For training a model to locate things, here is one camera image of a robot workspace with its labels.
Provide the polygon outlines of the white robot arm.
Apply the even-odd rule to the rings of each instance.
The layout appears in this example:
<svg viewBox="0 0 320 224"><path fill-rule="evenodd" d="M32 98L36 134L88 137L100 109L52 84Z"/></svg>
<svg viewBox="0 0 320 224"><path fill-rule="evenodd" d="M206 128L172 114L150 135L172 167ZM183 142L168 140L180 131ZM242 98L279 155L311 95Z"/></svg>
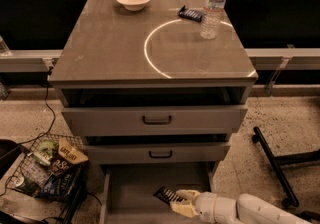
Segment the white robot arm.
<svg viewBox="0 0 320 224"><path fill-rule="evenodd" d="M250 194L237 199L196 190L176 194L179 200L170 202L174 212L209 224L312 224Z"/></svg>

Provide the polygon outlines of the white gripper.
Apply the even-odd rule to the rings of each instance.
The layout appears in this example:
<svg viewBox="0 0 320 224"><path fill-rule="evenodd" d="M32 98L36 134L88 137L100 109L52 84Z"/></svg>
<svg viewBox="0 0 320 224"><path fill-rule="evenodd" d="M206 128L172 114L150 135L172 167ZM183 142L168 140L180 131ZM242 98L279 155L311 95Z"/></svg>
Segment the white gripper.
<svg viewBox="0 0 320 224"><path fill-rule="evenodd" d="M199 214L199 218L204 222L215 221L215 204L217 199L215 193L200 193L197 190L185 189L177 190L176 193L185 201L172 201L170 207L173 212L188 218L193 218Z"/></svg>

